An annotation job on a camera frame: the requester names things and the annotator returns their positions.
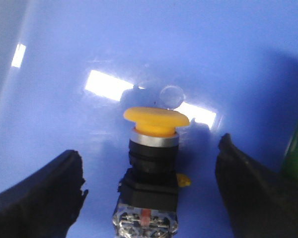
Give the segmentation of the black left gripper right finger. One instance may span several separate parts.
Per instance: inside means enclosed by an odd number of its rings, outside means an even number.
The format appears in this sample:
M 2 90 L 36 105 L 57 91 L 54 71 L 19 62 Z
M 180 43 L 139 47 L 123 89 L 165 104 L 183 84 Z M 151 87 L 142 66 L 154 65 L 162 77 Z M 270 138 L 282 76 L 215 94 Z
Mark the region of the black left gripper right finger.
M 257 162 L 224 134 L 215 175 L 236 238 L 298 238 L 298 183 Z

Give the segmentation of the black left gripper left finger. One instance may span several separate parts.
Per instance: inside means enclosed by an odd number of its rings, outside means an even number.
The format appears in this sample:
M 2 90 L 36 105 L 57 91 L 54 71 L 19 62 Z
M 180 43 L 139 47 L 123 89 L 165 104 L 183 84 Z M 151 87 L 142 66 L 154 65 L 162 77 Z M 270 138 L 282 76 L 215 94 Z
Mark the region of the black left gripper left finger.
M 65 238 L 79 216 L 82 158 L 66 150 L 44 167 L 0 193 L 0 238 Z

